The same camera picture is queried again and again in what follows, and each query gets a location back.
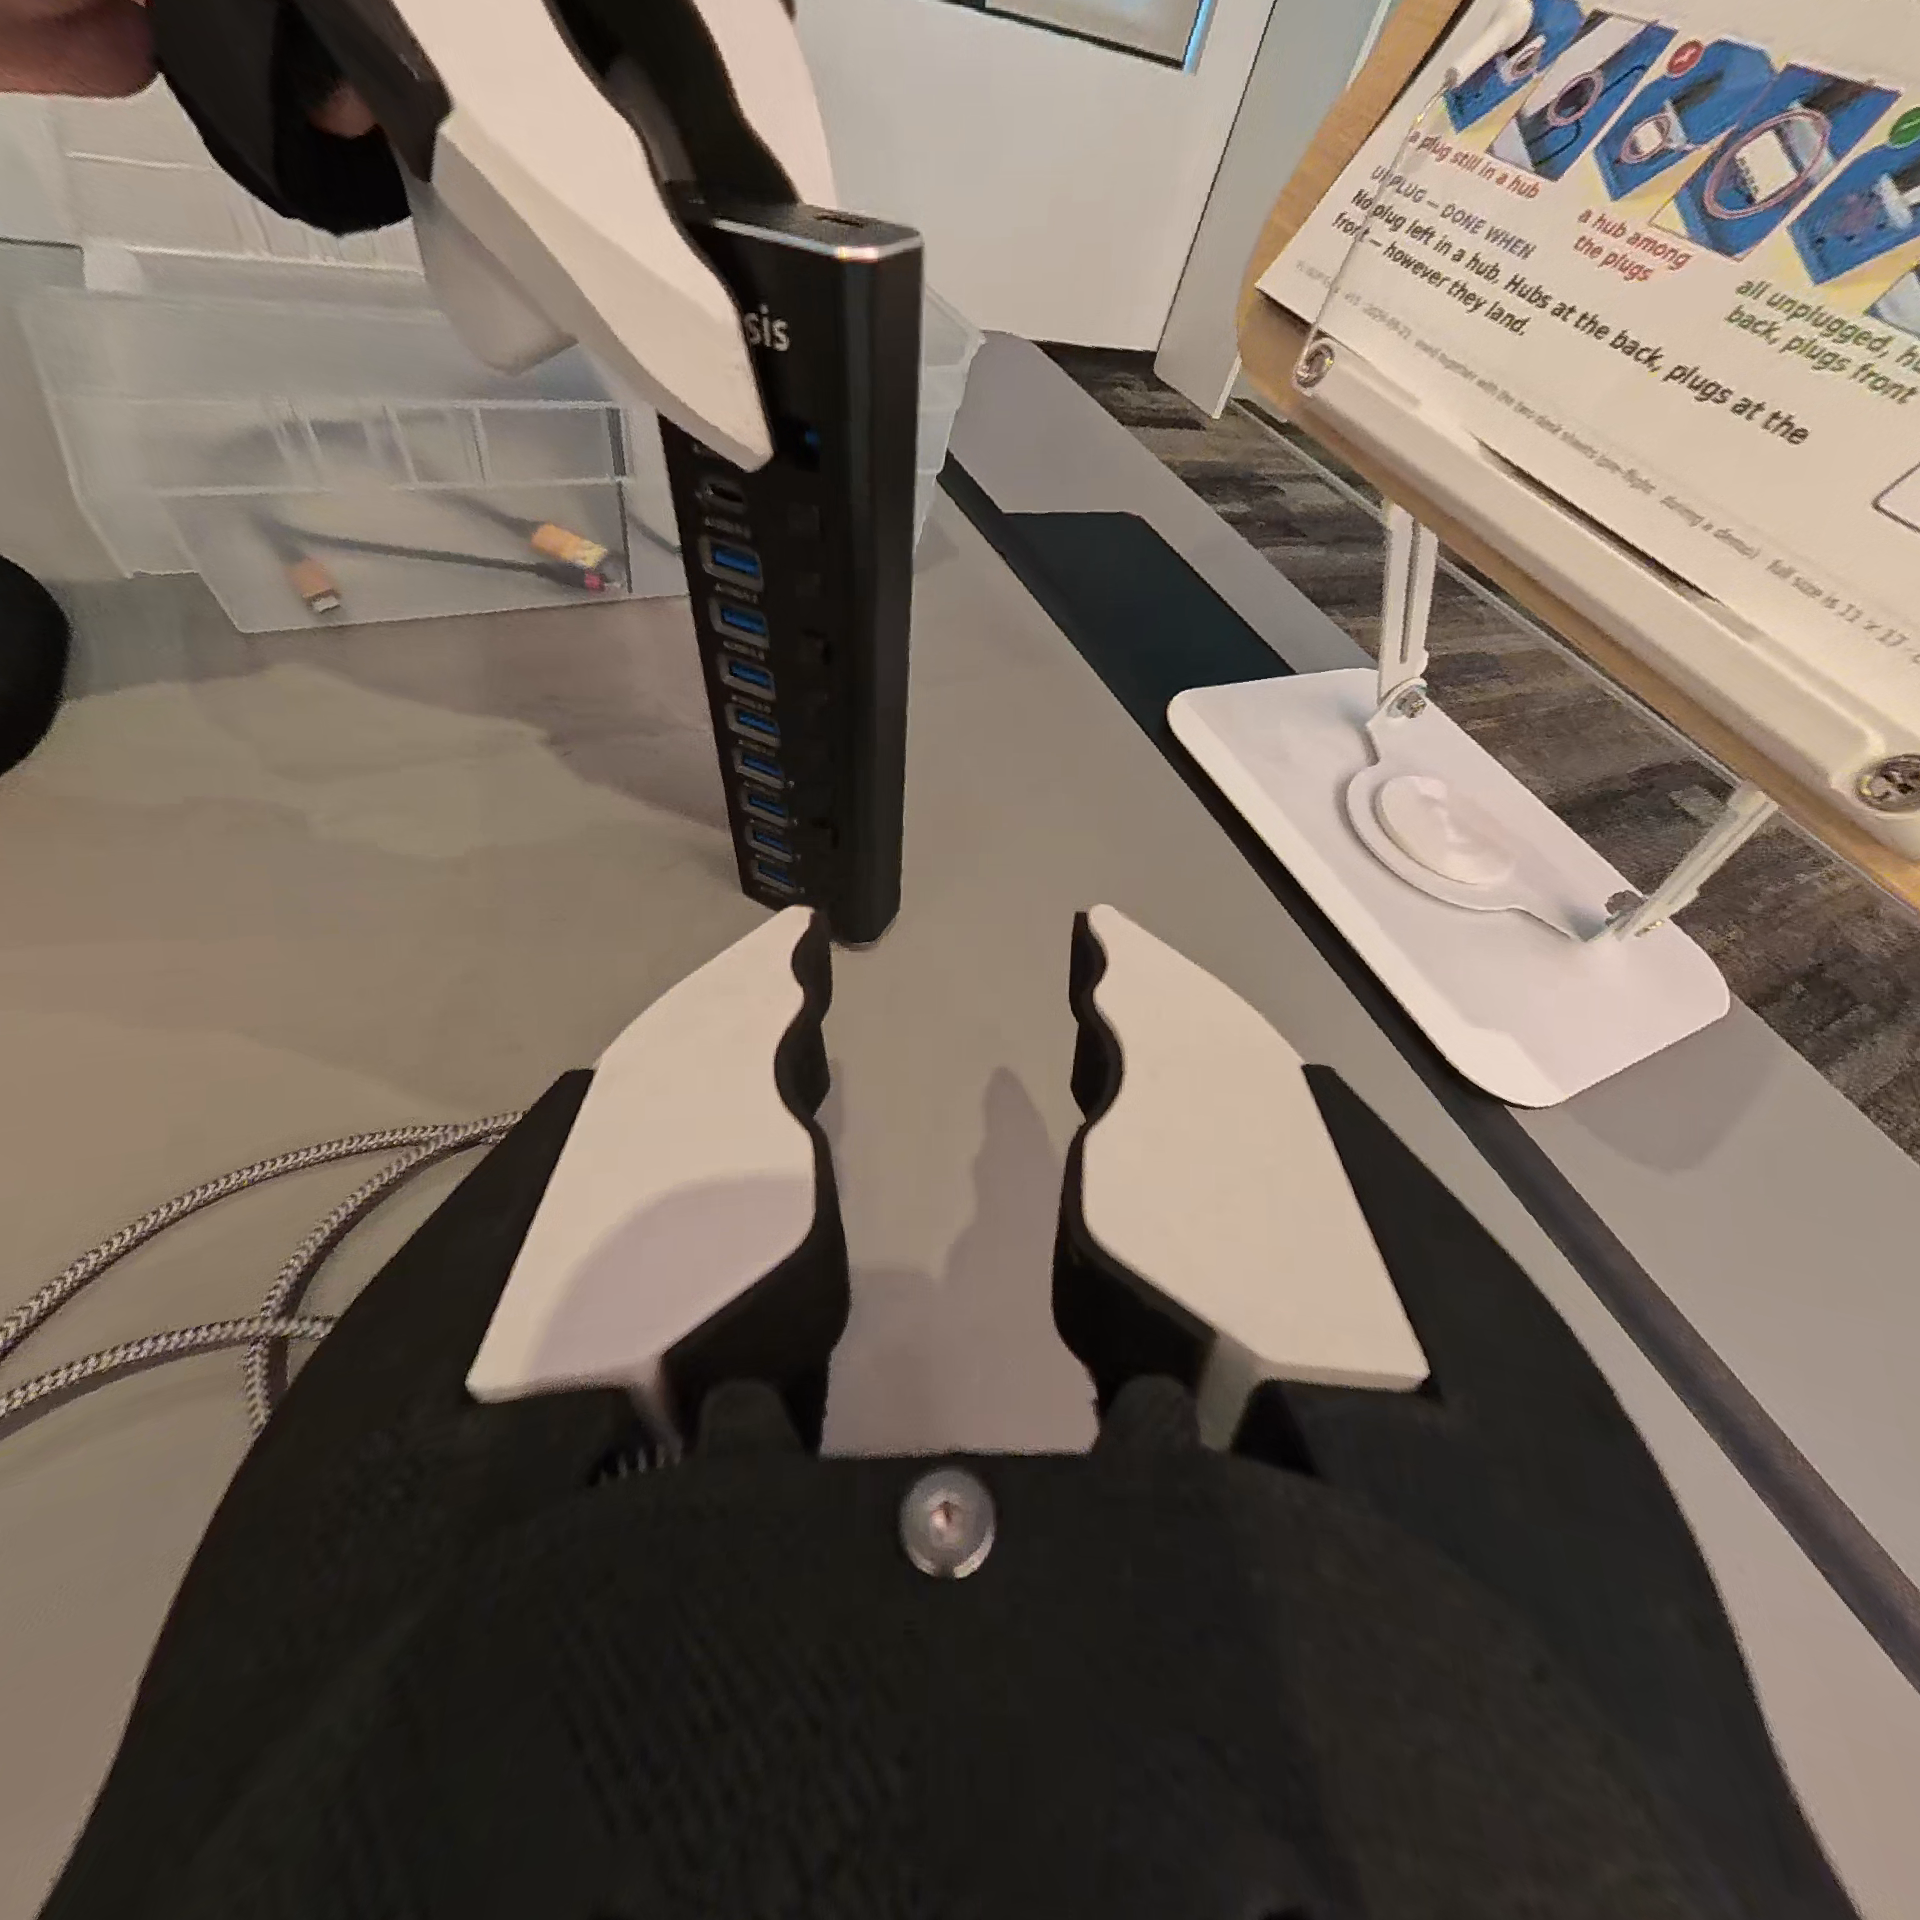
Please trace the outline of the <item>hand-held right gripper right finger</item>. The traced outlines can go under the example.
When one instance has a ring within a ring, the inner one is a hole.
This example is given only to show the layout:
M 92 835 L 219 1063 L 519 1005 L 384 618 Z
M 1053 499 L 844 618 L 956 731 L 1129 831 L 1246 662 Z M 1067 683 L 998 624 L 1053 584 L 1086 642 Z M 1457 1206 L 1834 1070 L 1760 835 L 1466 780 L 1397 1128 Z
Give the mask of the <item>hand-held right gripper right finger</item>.
M 1167 1382 L 1230 1450 L 1272 1386 L 1414 1394 L 1434 1368 L 1303 1052 L 1116 903 L 1073 921 L 1073 1106 L 1047 1313 L 1095 1427 Z

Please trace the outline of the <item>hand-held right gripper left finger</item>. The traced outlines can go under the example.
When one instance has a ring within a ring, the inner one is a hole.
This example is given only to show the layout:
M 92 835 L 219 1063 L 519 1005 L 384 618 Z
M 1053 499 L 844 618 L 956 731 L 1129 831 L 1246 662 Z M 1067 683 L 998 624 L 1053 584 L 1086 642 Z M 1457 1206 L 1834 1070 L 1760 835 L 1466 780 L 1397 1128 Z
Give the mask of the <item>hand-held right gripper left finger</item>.
M 614 1390 L 695 1442 L 708 1394 L 757 1382 L 818 1453 L 851 1313 L 827 1005 L 827 921 L 788 903 L 600 1050 L 467 1368 L 474 1406 Z

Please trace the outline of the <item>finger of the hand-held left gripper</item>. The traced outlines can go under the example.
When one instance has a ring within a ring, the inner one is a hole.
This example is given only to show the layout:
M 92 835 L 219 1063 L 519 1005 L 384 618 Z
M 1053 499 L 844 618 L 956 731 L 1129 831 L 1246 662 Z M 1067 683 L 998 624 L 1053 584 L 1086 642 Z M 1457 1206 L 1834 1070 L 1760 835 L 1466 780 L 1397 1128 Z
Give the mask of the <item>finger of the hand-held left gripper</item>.
M 793 3 L 556 0 L 547 14 L 675 198 L 827 213 L 833 161 Z
M 432 162 L 409 209 L 432 294 L 496 365 L 587 348 L 661 420 L 773 458 L 735 294 L 545 0 L 401 0 L 437 71 Z

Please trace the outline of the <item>black usb hub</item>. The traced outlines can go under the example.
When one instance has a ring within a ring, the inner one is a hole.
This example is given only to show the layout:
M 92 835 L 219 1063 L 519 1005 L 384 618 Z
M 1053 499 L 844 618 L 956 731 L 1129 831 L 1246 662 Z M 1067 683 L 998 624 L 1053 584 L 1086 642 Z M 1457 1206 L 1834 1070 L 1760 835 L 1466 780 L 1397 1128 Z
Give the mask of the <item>black usb hub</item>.
M 735 879 L 871 947 L 899 916 L 924 242 L 827 209 L 680 213 L 769 422 L 757 470 L 661 422 Z

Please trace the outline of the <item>person's left hand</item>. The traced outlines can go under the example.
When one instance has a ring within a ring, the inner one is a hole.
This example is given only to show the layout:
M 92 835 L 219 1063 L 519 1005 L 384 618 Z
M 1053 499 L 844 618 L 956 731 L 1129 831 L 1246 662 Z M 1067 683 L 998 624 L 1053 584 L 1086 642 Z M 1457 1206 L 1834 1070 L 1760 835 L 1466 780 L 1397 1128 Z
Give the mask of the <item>person's left hand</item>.
M 135 98 L 157 76 L 154 28 L 138 0 L 5 0 L 5 98 Z

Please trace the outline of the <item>clear plastic container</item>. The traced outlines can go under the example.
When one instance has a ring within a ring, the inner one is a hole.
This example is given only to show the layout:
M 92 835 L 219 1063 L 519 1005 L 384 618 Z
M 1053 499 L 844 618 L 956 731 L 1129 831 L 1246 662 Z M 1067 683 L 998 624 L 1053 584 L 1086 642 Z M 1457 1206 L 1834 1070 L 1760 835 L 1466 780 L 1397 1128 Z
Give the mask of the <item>clear plastic container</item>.
M 203 584 L 239 637 L 683 595 L 661 420 L 581 348 L 492 371 L 396 269 L 115 264 L 18 294 L 115 576 Z

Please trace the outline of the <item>white document stand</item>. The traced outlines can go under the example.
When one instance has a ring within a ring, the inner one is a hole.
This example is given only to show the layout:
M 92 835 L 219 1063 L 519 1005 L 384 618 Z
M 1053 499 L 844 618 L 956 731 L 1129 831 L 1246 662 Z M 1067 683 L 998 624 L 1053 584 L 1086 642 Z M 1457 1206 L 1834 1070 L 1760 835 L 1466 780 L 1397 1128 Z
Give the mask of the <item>white document stand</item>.
M 1733 780 L 1674 871 L 1629 891 L 1430 692 L 1434 557 L 1437 541 L 1384 503 L 1383 659 L 1190 690 L 1167 728 L 1448 1070 L 1540 1111 L 1733 1009 L 1717 964 L 1674 916 L 1780 810 Z M 1780 675 L 1840 702 L 1804 722 L 1817 772 L 1867 746 L 1872 722 L 1916 746 L 1916 692 L 1757 642 Z M 1907 772 L 1898 780 L 1887 760 L 1864 798 L 1916 810 L 1916 760 Z

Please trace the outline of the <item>black round object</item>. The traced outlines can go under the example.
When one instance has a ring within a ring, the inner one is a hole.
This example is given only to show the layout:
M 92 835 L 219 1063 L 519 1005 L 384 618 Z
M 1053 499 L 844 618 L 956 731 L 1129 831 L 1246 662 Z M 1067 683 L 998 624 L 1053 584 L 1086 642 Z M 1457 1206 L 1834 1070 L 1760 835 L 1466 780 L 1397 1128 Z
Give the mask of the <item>black round object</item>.
M 70 624 L 59 595 L 0 565 L 0 775 L 38 750 L 65 692 Z

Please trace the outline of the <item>printed instruction sheet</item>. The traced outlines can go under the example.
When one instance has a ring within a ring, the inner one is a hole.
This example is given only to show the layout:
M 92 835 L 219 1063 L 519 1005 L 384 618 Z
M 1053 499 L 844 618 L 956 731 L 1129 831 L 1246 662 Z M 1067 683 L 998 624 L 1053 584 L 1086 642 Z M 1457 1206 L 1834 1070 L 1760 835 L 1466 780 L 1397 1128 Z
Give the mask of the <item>printed instruction sheet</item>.
M 1898 3 L 1457 3 L 1261 296 L 1867 707 L 1916 707 Z

